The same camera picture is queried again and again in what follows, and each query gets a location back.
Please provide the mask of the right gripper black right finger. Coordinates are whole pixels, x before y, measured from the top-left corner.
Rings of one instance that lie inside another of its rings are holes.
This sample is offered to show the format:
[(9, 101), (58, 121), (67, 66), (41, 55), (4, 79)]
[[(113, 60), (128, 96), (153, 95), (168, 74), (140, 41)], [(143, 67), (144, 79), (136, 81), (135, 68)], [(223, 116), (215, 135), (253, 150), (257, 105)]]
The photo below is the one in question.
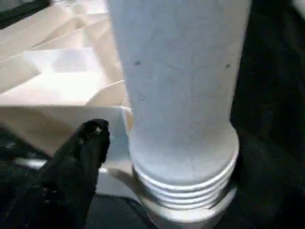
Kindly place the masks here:
[(240, 136), (233, 173), (237, 193), (223, 229), (303, 229), (305, 169), (268, 139)]

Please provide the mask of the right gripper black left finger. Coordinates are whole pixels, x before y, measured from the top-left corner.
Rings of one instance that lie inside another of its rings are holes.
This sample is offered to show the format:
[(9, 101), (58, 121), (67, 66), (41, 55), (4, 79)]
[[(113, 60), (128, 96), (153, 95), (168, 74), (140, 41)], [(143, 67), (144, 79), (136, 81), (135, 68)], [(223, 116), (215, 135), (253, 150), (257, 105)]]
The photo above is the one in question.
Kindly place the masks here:
[(11, 229), (82, 229), (110, 145), (109, 123), (82, 123), (9, 208)]

